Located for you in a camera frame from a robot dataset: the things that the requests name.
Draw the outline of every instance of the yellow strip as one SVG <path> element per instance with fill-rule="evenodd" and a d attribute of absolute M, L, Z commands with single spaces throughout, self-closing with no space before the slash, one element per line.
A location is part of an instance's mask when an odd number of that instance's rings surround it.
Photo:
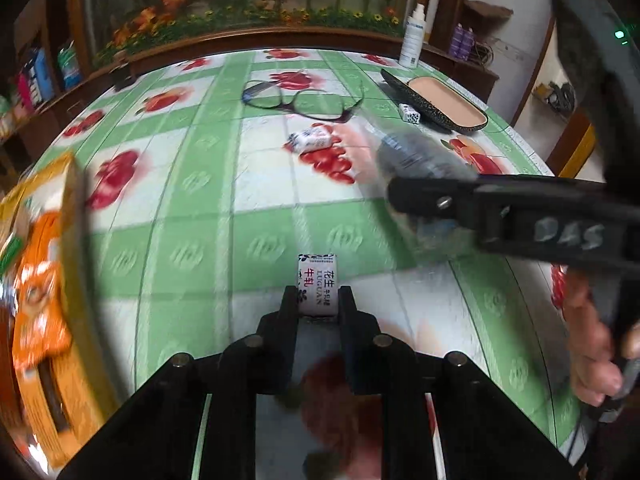
<path fill-rule="evenodd" d="M 584 163 L 587 162 L 587 159 L 593 152 L 595 145 L 596 136 L 593 133 L 593 126 L 589 126 L 587 131 L 582 136 L 580 144 L 578 144 L 578 147 L 575 149 L 573 155 L 564 166 L 564 168 L 562 168 L 558 176 L 562 176 L 565 178 L 575 178 L 575 176 L 584 166 Z"/>

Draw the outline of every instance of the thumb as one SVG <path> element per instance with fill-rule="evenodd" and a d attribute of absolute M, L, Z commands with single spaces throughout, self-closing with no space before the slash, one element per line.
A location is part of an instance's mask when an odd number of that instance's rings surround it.
<path fill-rule="evenodd" d="M 625 335 L 622 341 L 622 357 L 625 359 L 640 358 L 640 322 Z"/>

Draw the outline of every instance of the white bottle cap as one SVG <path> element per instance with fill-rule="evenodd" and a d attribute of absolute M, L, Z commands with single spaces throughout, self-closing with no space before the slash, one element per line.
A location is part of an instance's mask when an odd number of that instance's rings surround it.
<path fill-rule="evenodd" d="M 412 15 L 414 20 L 424 21 L 424 5 L 418 4 L 415 7 L 414 14 Z"/>

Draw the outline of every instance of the green and white tablecloth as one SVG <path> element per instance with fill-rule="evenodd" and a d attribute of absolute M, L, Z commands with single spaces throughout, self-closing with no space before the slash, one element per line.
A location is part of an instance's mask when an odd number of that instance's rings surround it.
<path fill-rule="evenodd" d="M 124 187 L 110 190 L 117 196 L 107 193 L 101 207 L 88 208 L 98 316 L 126 392 L 175 352 L 205 356 L 254 332 L 260 316 L 279 307 L 284 286 L 296 283 L 298 253 L 336 253 L 341 283 L 383 330 L 422 352 L 465 352 L 554 444 L 566 446 L 578 403 L 566 380 L 549 266 L 477 254 L 417 267 L 382 194 L 331 180 L 283 149 L 288 133 L 314 121 L 246 107 L 240 94 L 249 79 L 305 69 L 312 88 L 358 96 L 362 87 L 365 110 L 401 121 L 377 85 L 380 68 L 405 81 L 432 75 L 486 110 L 489 125 L 472 139 L 503 171 L 550 171 L 486 104 L 428 65 L 407 70 L 352 52 L 293 52 L 210 56 L 111 89 L 72 125 L 95 110 L 104 118 L 61 134 L 37 164 L 72 149 L 89 193 L 114 160 L 129 165 Z M 179 99 L 159 107 L 160 94 Z M 362 121 L 344 126 L 351 134 L 341 144 L 356 181 L 357 161 L 369 156 L 358 141 Z"/>

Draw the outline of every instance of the eyeglasses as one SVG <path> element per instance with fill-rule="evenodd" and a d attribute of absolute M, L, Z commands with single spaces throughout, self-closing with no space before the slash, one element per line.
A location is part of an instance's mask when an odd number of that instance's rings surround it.
<path fill-rule="evenodd" d="M 353 100 L 353 98 L 311 89 L 299 90 L 293 95 L 293 99 L 286 103 L 282 90 L 278 85 L 289 81 L 290 86 L 295 86 L 294 77 L 299 74 L 302 74 L 302 71 L 296 72 L 289 78 L 284 78 L 280 81 L 248 81 L 244 85 L 244 90 L 242 90 L 242 102 L 253 108 L 282 110 L 283 112 L 297 114 L 309 119 L 331 123 L 346 123 L 353 117 L 364 100 L 364 87 L 361 85 L 362 97 L 351 105 L 349 105 L 348 101 Z"/>

